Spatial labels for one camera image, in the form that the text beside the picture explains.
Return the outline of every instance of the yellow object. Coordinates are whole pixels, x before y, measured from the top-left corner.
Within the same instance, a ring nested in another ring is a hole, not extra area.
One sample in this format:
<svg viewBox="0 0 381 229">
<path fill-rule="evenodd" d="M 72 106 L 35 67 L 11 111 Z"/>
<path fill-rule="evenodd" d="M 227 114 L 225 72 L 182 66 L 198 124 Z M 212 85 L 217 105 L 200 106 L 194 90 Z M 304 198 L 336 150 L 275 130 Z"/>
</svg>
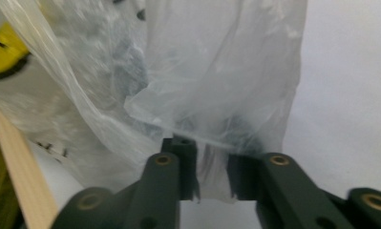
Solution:
<svg viewBox="0 0 381 229">
<path fill-rule="evenodd" d="M 4 23 L 0 28 L 0 74 L 14 68 L 28 54 L 29 50 L 11 25 Z"/>
</svg>

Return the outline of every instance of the wooden board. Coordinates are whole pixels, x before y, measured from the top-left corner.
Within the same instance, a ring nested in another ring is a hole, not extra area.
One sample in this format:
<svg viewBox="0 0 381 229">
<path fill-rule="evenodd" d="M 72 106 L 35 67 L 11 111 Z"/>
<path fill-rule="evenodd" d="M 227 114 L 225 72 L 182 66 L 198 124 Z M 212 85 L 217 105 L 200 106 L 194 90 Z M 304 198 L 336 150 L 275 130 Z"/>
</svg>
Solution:
<svg viewBox="0 0 381 229">
<path fill-rule="evenodd" d="M 50 228 L 58 209 L 23 135 L 0 112 L 0 146 L 29 229 Z"/>
</svg>

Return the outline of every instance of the yellow cartoon face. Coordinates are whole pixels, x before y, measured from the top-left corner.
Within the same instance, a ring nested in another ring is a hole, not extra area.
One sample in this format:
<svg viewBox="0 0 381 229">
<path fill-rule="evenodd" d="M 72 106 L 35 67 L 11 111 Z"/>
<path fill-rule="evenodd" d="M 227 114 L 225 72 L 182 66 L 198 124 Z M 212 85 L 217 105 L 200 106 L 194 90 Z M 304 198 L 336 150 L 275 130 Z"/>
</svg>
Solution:
<svg viewBox="0 0 381 229">
<path fill-rule="evenodd" d="M 0 28 L 0 79 L 20 71 L 26 64 L 29 50 L 9 23 Z"/>
</svg>

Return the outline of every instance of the wooden plank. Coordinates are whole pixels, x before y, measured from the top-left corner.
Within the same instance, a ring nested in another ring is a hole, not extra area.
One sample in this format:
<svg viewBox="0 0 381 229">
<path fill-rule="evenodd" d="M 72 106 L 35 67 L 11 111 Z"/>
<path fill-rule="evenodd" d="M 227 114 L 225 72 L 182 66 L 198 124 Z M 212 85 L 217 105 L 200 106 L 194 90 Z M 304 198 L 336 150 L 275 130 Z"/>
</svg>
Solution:
<svg viewBox="0 0 381 229">
<path fill-rule="evenodd" d="M 57 207 L 24 136 L 0 112 L 0 146 L 29 229 L 50 228 Z"/>
</svg>

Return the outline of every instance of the transparent plastic sheet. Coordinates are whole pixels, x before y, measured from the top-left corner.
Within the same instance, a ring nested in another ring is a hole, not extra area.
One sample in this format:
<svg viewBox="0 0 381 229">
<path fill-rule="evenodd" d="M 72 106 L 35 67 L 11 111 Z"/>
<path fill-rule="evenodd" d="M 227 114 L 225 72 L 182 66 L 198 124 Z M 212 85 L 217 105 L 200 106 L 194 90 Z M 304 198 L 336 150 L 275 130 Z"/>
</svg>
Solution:
<svg viewBox="0 0 381 229">
<path fill-rule="evenodd" d="M 133 173 L 166 133 L 189 136 L 201 196 L 226 199 L 227 154 L 281 151 L 307 1 L 38 2 L 0 9 Z"/>
<path fill-rule="evenodd" d="M 0 25 L 3 22 L 0 14 Z M 119 190 L 134 181 L 131 165 L 98 140 L 34 56 L 20 72 L 0 80 L 0 109 L 84 186 Z"/>
</svg>

